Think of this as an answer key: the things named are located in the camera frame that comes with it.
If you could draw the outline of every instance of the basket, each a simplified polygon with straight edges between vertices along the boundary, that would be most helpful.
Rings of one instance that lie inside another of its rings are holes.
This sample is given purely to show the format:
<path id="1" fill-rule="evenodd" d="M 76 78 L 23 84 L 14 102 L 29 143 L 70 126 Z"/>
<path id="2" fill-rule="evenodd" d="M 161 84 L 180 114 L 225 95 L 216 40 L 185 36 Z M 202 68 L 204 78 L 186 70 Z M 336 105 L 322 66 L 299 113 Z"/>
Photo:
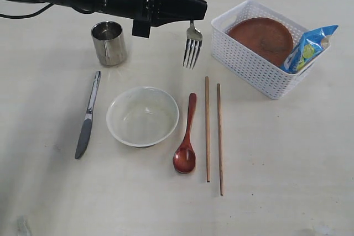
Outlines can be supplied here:
<path id="1" fill-rule="evenodd" d="M 227 35 L 236 24 L 258 17 L 282 23 L 290 31 L 294 46 L 302 34 L 308 31 L 260 3 L 248 0 L 211 22 L 212 56 L 269 98 L 280 99 L 309 74 L 316 60 L 312 60 L 298 73 L 288 74 Z"/>

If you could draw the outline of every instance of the knife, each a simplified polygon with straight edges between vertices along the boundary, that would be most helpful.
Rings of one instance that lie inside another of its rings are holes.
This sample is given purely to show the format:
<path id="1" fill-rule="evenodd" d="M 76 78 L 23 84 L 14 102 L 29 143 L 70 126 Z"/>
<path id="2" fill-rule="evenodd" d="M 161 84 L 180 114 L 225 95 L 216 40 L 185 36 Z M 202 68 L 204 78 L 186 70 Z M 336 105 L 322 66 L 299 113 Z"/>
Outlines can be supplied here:
<path id="1" fill-rule="evenodd" d="M 77 148 L 75 153 L 76 160 L 80 159 L 84 155 L 90 141 L 93 107 L 95 105 L 95 100 L 97 96 L 98 86 L 100 85 L 100 80 L 101 80 L 101 72 L 97 71 L 95 75 L 95 79 L 93 81 L 90 101 L 88 103 L 87 110 L 86 110 L 85 121 L 84 124 L 82 125 L 79 141 L 77 143 Z"/>

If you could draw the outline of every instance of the white bowl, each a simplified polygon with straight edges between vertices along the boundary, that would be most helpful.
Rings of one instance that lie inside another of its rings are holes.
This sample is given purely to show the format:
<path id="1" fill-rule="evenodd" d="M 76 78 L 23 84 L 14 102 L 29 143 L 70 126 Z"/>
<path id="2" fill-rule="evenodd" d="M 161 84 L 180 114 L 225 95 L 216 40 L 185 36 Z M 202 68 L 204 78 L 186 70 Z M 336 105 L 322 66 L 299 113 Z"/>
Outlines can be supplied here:
<path id="1" fill-rule="evenodd" d="M 107 111 L 108 130 L 115 139 L 138 148 L 165 140 L 176 128 L 179 110 L 172 96 L 154 87 L 120 94 Z"/>

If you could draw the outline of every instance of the chopsticks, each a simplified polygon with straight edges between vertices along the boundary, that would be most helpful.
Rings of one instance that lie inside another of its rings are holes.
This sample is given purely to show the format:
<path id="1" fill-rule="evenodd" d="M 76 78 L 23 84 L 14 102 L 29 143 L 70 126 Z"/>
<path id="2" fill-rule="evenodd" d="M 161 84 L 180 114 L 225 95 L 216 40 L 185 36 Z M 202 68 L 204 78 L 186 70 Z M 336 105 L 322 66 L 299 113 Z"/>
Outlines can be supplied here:
<path id="1" fill-rule="evenodd" d="M 219 145 L 219 175 L 220 175 L 220 195 L 223 196 L 223 148 L 222 148 L 222 125 L 221 125 L 221 91 L 220 84 L 217 84 L 217 125 L 218 125 L 218 145 Z"/>
<path id="2" fill-rule="evenodd" d="M 210 110 L 209 77 L 205 77 L 205 143 L 206 143 L 206 181 L 210 182 Z"/>
<path id="3" fill-rule="evenodd" d="M 217 132 L 219 154 L 220 195 L 223 196 L 223 146 L 222 146 L 222 115 L 221 86 L 217 84 Z M 209 77 L 205 77 L 205 144 L 206 144 L 206 181 L 210 182 L 210 99 Z"/>

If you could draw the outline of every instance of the bowl rim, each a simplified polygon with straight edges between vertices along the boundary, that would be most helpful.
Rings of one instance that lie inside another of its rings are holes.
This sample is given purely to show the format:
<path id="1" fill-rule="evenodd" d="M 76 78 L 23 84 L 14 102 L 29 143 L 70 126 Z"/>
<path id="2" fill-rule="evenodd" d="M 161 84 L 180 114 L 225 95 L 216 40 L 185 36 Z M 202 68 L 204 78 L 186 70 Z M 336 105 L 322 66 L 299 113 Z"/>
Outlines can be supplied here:
<path id="1" fill-rule="evenodd" d="M 160 91 L 164 94 L 166 94 L 171 100 L 172 102 L 174 103 L 174 107 L 175 109 L 177 110 L 177 114 L 176 114 L 176 121 L 174 123 L 174 125 L 172 126 L 171 130 L 161 139 L 155 141 L 155 142 L 152 142 L 152 143 L 145 143 L 145 144 L 134 144 L 134 143 L 130 143 L 128 141 L 125 141 L 123 139 L 121 139 L 113 130 L 112 128 L 112 125 L 111 123 L 109 122 L 110 121 L 110 116 L 111 116 L 111 113 L 112 113 L 112 110 L 113 110 L 113 105 L 115 104 L 115 102 L 117 100 L 119 100 L 119 98 L 123 97 L 125 94 L 128 94 L 128 93 L 132 93 L 134 91 L 139 91 L 139 90 L 146 90 L 146 89 L 154 89 L 154 90 L 157 90 L 157 91 Z M 166 138 L 168 138 L 172 133 L 173 131 L 176 129 L 177 125 L 178 125 L 178 122 L 179 122 L 179 108 L 178 108 L 178 105 L 177 105 L 177 102 L 176 100 L 169 94 L 167 93 L 166 91 L 160 89 L 160 88 L 156 88 L 156 87 L 151 87 L 151 86 L 138 86 L 138 87 L 133 87 L 129 90 L 126 90 L 124 92 L 122 92 L 121 94 L 119 94 L 117 97 L 114 98 L 114 100 L 110 103 L 109 107 L 108 107 L 108 110 L 107 110 L 107 113 L 106 113 L 106 123 L 107 123 L 107 127 L 108 127 L 108 130 L 110 131 L 111 135 L 116 139 L 118 140 L 119 142 L 121 142 L 122 144 L 124 145 L 127 145 L 127 146 L 132 146 L 132 147 L 135 147 L 135 148 L 148 148 L 150 146 L 154 146 L 162 141 L 164 141 Z"/>

